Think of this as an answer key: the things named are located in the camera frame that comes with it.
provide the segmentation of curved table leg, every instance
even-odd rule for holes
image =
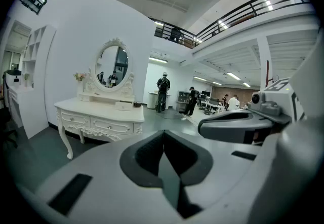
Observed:
[[[61,122],[59,122],[59,133],[60,133],[60,137],[63,141],[63,143],[65,144],[68,154],[67,154],[67,158],[68,159],[72,159],[73,158],[73,151],[70,145],[69,140],[67,140],[67,137],[65,135],[65,128],[63,126],[63,124]]]
[[[82,132],[82,130],[79,130],[79,136],[80,136],[80,141],[81,141],[81,143],[84,144],[84,143],[85,143],[85,138],[83,137],[83,132]]]

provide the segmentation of black pants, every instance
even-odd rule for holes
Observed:
[[[189,115],[191,116],[193,114],[194,107],[196,106],[196,102],[192,101],[192,103],[187,105],[187,108],[184,112],[185,115],[188,115],[188,112],[190,111]]]

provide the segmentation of mirror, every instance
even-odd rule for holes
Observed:
[[[120,46],[110,46],[97,59],[96,76],[102,86],[113,88],[122,82],[127,68],[127,52]]]

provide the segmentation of white vase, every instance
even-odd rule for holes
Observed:
[[[77,81],[77,93],[83,92],[83,81]]]

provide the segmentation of ornate mirror frame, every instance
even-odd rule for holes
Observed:
[[[128,56],[128,67],[127,67],[127,72],[126,75],[124,77],[124,79],[115,87],[113,88],[107,88],[104,87],[103,85],[101,85],[101,83],[99,82],[97,75],[96,75],[96,65],[97,65],[97,61],[98,58],[100,57],[101,53],[103,51],[105,51],[107,48],[112,47],[112,46],[119,46],[122,49],[124,49],[127,53]],[[89,68],[90,74],[91,74],[91,78],[92,81],[94,82],[94,84],[96,85],[96,87],[98,89],[100,89],[101,91],[104,92],[115,92],[118,91],[120,88],[122,88],[125,83],[129,80],[129,78],[133,78],[134,74],[133,74],[133,57],[129,51],[129,49],[127,48],[127,46],[119,39],[119,38],[115,38],[112,40],[109,40],[108,42],[106,42],[97,52],[96,56],[95,56],[95,60],[92,62],[91,67]]]

